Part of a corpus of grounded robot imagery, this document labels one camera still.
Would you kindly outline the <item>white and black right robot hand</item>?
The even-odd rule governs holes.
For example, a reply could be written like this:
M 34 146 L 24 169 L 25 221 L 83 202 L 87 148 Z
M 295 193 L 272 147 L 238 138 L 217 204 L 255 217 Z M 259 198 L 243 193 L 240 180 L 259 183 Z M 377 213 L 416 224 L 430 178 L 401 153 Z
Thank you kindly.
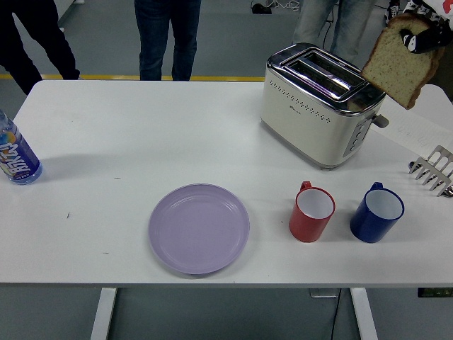
M 427 18 L 432 24 L 414 34 L 409 29 L 400 31 L 403 44 L 409 52 L 421 54 L 446 47 L 452 41 L 452 1 L 409 1 L 404 13 Z

